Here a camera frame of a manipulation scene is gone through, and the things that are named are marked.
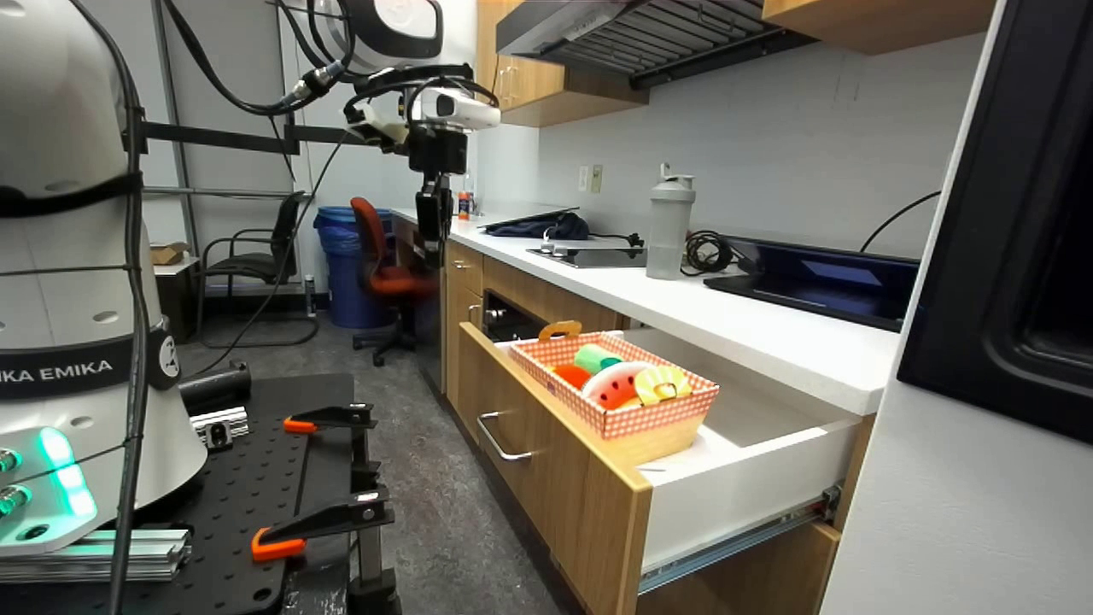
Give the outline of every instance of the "gray floor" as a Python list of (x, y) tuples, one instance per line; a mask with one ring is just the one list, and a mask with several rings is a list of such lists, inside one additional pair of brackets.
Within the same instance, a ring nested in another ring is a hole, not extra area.
[[(204, 340), (237, 331), (239, 318), (212, 318)], [(292, 334), (298, 326), (258, 326), (250, 340)], [(215, 360), (201, 341), (182, 346), (186, 372)], [(239, 350), (231, 360), (252, 380), (350, 372), (359, 399), (375, 408), (375, 463), (393, 497), (398, 523), (384, 532), (385, 565), (401, 579), (408, 615), (558, 615), (575, 601), (531, 557), (513, 530), (484, 469), (436, 404), (423, 365), (427, 351), (398, 351), (375, 371), (353, 351), (353, 331), (325, 326), (318, 340), (292, 350)]]

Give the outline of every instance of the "upper cabinet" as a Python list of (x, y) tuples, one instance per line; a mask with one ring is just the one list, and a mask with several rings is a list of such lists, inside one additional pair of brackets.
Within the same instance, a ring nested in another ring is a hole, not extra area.
[(763, 16), (824, 44), (883, 54), (984, 31), (995, 0), (764, 0)]
[(478, 81), (503, 104), (507, 125), (554, 127), (648, 104), (621, 76), (577, 73), (494, 52), (494, 24), (519, 0), (478, 0)]

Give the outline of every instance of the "kitchen counter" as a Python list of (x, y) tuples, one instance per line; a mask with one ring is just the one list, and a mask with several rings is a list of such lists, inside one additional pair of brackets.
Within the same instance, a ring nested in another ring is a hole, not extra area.
[(484, 237), (475, 223), (454, 223), (451, 240), (850, 414), (877, 411), (894, 365), (894, 331), (706, 291), (699, 282), (648, 282), (641, 268), (577, 272), (531, 252), (538, 240)]

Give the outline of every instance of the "black office chair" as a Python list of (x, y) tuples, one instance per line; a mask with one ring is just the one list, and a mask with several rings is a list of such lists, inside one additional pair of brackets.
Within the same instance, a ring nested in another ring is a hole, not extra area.
[[(201, 250), (201, 300), (197, 300), (197, 331), (204, 326), (204, 282), (228, 277), (228, 300), (237, 297), (237, 277), (262, 282), (273, 294), (292, 285), (298, 275), (295, 261), (295, 228), (301, 218), (303, 192), (295, 192), (281, 203), (273, 228), (239, 228), (231, 237), (212, 240)], [(228, 248), (228, 258), (212, 265), (212, 250)], [(271, 350), (271, 346), (303, 346), (318, 334), (318, 318), (312, 306), (312, 285), (303, 285), (303, 318), (276, 318), (276, 322), (308, 322), (301, 340), (284, 341), (239, 341), (237, 350)]]

